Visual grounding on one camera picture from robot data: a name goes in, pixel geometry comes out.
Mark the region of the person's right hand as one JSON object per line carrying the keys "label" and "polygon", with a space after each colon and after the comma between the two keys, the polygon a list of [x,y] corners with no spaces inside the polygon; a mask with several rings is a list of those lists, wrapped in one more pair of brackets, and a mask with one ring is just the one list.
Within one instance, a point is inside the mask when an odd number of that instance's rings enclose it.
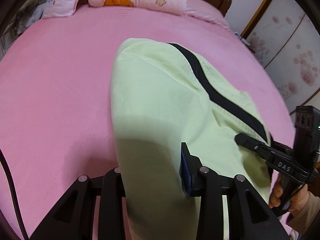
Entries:
{"label": "person's right hand", "polygon": [[[281,174],[278,174],[277,181],[274,184],[272,193],[270,195],[269,207],[278,207],[280,205],[280,197],[283,194],[283,188],[281,186]],[[306,206],[310,199],[310,192],[308,186],[304,185],[298,190],[298,192],[291,198],[291,205],[289,211],[293,216],[297,216],[300,211]]]}

